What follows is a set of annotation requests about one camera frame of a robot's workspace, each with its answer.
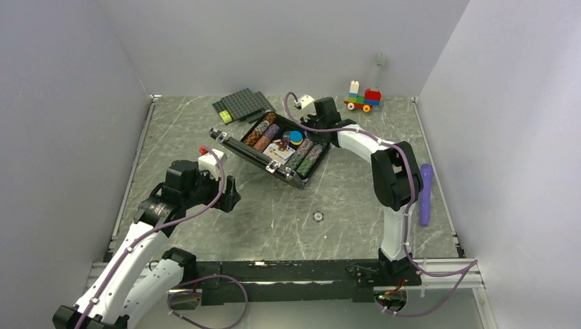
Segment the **aluminium poker case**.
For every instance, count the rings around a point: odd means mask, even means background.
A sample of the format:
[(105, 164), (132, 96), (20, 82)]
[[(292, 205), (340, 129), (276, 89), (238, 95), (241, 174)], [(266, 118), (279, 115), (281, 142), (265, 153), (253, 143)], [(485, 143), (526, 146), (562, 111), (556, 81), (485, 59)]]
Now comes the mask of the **aluminium poker case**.
[(296, 123), (266, 112), (248, 132), (237, 138), (217, 128), (210, 136), (218, 143), (285, 183), (302, 189), (330, 150)]

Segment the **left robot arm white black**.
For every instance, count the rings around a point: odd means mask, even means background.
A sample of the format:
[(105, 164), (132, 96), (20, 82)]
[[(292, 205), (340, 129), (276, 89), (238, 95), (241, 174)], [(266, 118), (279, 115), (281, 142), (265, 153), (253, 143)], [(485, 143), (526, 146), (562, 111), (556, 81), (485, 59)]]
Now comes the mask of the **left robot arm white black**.
[(106, 268), (73, 306), (60, 306), (55, 328), (135, 328), (170, 289), (186, 288), (200, 278), (194, 254), (172, 247), (141, 278), (151, 257), (168, 241), (187, 211), (202, 206), (230, 212), (240, 195), (235, 179), (225, 175), (225, 154), (212, 150), (196, 161), (176, 160), (141, 202), (134, 221)]

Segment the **blue round plastic disc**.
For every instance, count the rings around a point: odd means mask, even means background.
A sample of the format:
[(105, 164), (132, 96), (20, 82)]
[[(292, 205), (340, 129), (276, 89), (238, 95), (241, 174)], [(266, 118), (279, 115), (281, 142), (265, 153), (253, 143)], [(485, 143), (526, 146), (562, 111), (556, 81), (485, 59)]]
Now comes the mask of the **blue round plastic disc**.
[(289, 140), (290, 142), (291, 141), (303, 141), (303, 139), (304, 139), (303, 135), (299, 131), (292, 131), (290, 133), (290, 140)]

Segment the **triangular all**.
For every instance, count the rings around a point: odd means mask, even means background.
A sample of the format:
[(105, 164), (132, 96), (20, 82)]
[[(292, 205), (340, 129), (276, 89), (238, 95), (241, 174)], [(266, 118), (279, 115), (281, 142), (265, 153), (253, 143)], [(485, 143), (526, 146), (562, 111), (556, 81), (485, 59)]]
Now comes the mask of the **triangular all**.
[(290, 141), (287, 139), (280, 139), (273, 142), (279, 151), (288, 151), (290, 149)]

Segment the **short chip stack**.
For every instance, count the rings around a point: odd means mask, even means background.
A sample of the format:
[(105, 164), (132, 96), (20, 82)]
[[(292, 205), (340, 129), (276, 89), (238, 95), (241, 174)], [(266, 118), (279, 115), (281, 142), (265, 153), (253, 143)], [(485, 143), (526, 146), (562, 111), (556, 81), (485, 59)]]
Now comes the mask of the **short chip stack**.
[(312, 218), (317, 223), (320, 223), (324, 220), (324, 214), (322, 212), (316, 211), (312, 214)]

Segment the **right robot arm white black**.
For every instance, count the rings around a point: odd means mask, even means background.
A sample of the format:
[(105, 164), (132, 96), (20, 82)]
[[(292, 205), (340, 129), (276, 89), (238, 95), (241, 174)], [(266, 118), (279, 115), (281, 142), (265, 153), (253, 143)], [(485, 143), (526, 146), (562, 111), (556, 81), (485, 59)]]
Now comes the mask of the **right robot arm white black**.
[(411, 145), (385, 141), (354, 121), (343, 120), (331, 97), (314, 101), (302, 97), (295, 106), (314, 107), (314, 114), (301, 119), (309, 133), (353, 152), (371, 165), (373, 190), (383, 207), (384, 229), (378, 263), (368, 279), (377, 286), (419, 286), (421, 275), (409, 254), (408, 239), (410, 213), (423, 185)]

